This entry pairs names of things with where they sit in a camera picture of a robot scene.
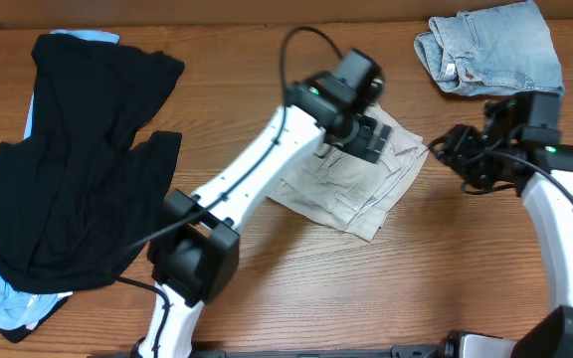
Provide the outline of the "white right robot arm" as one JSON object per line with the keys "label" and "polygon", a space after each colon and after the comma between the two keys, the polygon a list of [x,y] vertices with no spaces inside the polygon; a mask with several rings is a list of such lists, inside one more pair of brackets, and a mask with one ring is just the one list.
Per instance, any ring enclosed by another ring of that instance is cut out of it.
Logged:
{"label": "white right robot arm", "polygon": [[429,149],[469,195],[512,189],[538,238],[549,312],[517,341],[452,331],[438,357],[573,357],[573,145],[561,141],[561,98],[519,92],[483,108],[482,129],[458,124]]}

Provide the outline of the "light blue denim shorts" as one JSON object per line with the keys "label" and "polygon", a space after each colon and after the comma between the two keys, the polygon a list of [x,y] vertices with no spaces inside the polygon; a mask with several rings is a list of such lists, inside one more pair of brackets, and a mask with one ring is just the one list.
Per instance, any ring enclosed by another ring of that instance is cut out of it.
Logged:
{"label": "light blue denim shorts", "polygon": [[429,30],[415,38],[414,49],[445,93],[565,94],[550,30],[533,1],[432,17]]}

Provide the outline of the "black garment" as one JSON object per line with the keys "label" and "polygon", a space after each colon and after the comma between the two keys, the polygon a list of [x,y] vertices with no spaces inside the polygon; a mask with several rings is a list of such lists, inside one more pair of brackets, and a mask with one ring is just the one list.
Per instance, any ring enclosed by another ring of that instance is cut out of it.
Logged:
{"label": "black garment", "polygon": [[143,248],[170,187],[182,136],[136,133],[184,64],[111,40],[40,36],[32,127],[0,144],[0,274],[47,294],[114,283]]}

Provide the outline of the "beige shorts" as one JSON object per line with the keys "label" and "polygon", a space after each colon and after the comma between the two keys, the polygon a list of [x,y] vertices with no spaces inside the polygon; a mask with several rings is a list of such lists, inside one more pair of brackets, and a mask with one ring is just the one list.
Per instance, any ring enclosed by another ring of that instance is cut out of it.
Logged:
{"label": "beige shorts", "polygon": [[308,219],[372,241],[392,207],[403,197],[424,165],[423,138],[374,104],[367,114],[392,132],[372,164],[337,149],[311,156],[280,181],[269,195]]}

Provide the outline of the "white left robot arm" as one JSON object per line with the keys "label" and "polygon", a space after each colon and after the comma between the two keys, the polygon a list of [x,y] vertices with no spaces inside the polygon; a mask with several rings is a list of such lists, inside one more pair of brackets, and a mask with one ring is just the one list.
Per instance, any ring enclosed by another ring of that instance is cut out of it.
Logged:
{"label": "white left robot arm", "polygon": [[187,195],[172,191],[147,241],[157,295],[148,333],[133,357],[188,357],[205,304],[239,265],[240,231],[279,181],[321,146],[375,162],[391,131],[366,115],[382,74],[323,71],[283,87],[265,129],[220,174]]}

